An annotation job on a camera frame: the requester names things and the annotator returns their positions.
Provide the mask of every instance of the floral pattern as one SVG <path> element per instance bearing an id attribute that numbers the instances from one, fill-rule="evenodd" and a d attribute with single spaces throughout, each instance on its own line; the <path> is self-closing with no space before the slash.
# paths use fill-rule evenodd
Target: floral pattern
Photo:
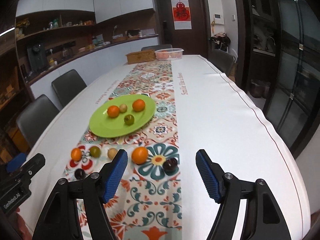
<path id="1" fill-rule="evenodd" d="M 151 97 L 156 103 L 154 117 L 135 132 L 117 138 L 98 137 L 88 128 L 77 146 L 82 151 L 81 160 L 70 160 L 63 176 L 74 181 L 78 168 L 87 175 L 100 171 L 110 162 L 105 148 L 125 149 L 131 156 L 135 147 L 145 146 L 147 161 L 142 165 L 129 161 L 115 196 L 104 204 L 110 225 L 119 240 L 181 240 L 180 156 L 171 62 L 137 64 L 108 98 L 128 94 Z M 92 146 L 102 149 L 97 159 L 89 154 Z M 178 166 L 169 174 L 162 165 L 170 158 L 176 158 Z M 77 206 L 84 239 L 90 240 L 83 200 L 77 200 Z"/>

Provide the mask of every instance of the white plastic basket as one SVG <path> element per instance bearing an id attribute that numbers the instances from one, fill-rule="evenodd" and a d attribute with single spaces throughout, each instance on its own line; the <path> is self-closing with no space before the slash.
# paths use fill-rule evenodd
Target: white plastic basket
<path id="1" fill-rule="evenodd" d="M 182 58 L 183 49 L 160 49 L 156 50 L 157 60 L 174 60 Z"/>

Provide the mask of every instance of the dark purple fruit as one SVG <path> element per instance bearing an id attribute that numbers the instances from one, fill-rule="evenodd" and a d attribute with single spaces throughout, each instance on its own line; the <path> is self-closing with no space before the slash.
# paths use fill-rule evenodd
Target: dark purple fruit
<path id="1" fill-rule="evenodd" d="M 177 159 L 176 158 L 171 158 L 169 160 L 166 160 L 163 163 L 162 168 L 163 168 L 165 173 L 171 173 L 171 172 L 176 170 L 177 166 L 178 166 Z"/>
<path id="2" fill-rule="evenodd" d="M 83 169 L 76 169 L 75 171 L 75 177 L 78 180 L 85 179 L 87 174 L 85 174 L 85 171 Z"/>

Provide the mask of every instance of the green plate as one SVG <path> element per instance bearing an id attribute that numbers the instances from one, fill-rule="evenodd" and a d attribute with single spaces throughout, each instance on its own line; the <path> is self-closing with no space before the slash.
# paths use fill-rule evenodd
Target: green plate
<path id="1" fill-rule="evenodd" d="M 132 109 L 132 103 L 137 99 L 142 99 L 146 103 L 145 109 L 141 112 L 135 112 Z M 127 111 L 120 113 L 116 118 L 109 117 L 107 114 L 109 106 L 120 106 L 121 104 L 127 105 Z M 104 103 L 93 113 L 89 121 L 89 127 L 95 135 L 100 137 L 114 138 L 123 136 L 134 132 L 149 122 L 155 114 L 155 110 L 156 103 L 148 96 L 140 94 L 119 96 Z M 134 123 L 132 125 L 124 123 L 124 117 L 127 114 L 134 116 Z"/>

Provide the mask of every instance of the glass door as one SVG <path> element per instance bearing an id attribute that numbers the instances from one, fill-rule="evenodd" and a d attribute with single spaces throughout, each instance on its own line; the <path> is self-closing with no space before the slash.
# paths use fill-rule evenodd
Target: glass door
<path id="1" fill-rule="evenodd" d="M 319 110 L 320 22 L 305 0 L 278 0 L 278 4 L 281 57 L 266 118 L 292 152 Z"/>

